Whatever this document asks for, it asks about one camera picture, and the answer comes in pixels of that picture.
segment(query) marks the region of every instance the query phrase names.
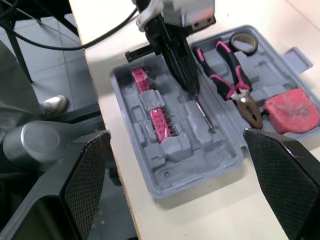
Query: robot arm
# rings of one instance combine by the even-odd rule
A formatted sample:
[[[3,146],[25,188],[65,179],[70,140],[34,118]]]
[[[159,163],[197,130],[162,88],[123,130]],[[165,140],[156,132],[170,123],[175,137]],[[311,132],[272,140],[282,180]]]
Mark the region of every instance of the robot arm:
[[[151,0],[138,16],[136,24],[144,32],[146,24],[161,14],[166,24],[199,29],[209,26],[215,15],[215,0]]]
[[[136,24],[150,45],[126,52],[128,62],[162,54],[172,76],[192,97],[200,91],[197,64],[186,37],[216,23],[215,0],[132,0]]]

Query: table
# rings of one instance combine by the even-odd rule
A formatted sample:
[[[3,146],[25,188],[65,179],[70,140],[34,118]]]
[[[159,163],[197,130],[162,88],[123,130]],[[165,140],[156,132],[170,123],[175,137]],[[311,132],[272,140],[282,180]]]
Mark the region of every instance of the table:
[[[99,37],[134,9],[131,0],[69,0],[83,44]],[[217,23],[188,41],[240,25],[255,26],[283,54],[293,46],[313,62],[302,74],[320,97],[320,3],[314,0],[216,0]],[[265,200],[253,163],[165,199],[149,194],[113,88],[110,71],[125,64],[125,52],[147,45],[135,21],[85,51],[98,102],[122,178],[137,234],[141,240],[285,240],[288,239]],[[320,136],[303,144],[320,159]]]

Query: gray plastic tool case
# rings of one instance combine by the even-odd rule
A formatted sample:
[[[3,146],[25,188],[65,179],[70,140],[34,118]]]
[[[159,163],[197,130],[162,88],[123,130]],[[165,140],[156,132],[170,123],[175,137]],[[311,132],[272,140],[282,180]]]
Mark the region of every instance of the gray plastic tool case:
[[[252,82],[251,96],[261,110],[266,99],[298,86],[320,109],[320,102],[298,76],[312,64],[297,48],[291,48],[284,56],[280,56],[252,26],[241,26],[210,36],[194,42],[191,47],[202,48],[210,67],[233,83],[229,67],[215,50],[215,45],[219,40],[227,43],[237,31],[250,33],[259,41],[254,55],[246,56],[242,52],[235,54]],[[148,69],[152,90],[139,94],[131,74],[136,67]],[[215,133],[209,131],[195,102],[188,98],[171,76],[161,55],[144,57],[119,66],[110,74],[146,186],[155,198],[168,197],[224,174],[237,168],[244,160],[241,148],[246,147],[246,143],[242,134],[245,128],[250,127],[249,124],[240,116],[232,100],[224,101],[218,95],[215,84],[204,74],[200,65],[198,71],[201,85],[199,101],[213,123]],[[168,110],[178,136],[168,137],[162,143],[156,140],[148,113],[155,107]],[[263,124],[263,130],[275,132],[268,117],[264,117]],[[302,140],[319,131],[318,126],[305,134],[286,135]]]

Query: shoe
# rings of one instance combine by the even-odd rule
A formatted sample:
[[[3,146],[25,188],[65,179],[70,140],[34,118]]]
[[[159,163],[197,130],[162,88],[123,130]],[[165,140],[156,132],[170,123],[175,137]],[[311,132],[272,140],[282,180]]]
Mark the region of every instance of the shoe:
[[[58,95],[41,103],[42,118],[48,119],[59,115],[67,106],[68,99],[65,96]]]

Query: gray tile floor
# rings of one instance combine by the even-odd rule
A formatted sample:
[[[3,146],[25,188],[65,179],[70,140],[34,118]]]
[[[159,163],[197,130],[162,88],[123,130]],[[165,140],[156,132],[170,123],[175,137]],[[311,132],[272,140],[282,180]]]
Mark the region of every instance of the gray tile floor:
[[[65,16],[75,24],[72,14]],[[34,20],[18,21],[15,30],[37,43],[57,46],[76,47],[80,39],[53,17],[46,17],[40,26]],[[0,40],[14,53],[7,34],[0,29]],[[39,102],[56,95],[64,95],[69,99],[67,112],[86,107],[97,102],[84,51],[56,51],[30,45],[18,39],[23,57],[31,78],[35,94]]]
[[[66,15],[66,18],[75,24],[72,14]],[[17,22],[15,30],[26,38],[45,45],[75,47],[81,44],[77,36],[53,17],[43,18],[42,21],[66,36],[46,26],[40,26],[34,20]],[[0,40],[14,54],[2,28]],[[20,39],[18,42],[34,81],[32,86],[39,102],[56,95],[65,95],[69,99],[68,112],[97,102],[83,50],[55,51],[30,45]],[[89,240],[126,240],[136,236],[124,189],[113,185],[106,174],[99,210]]]

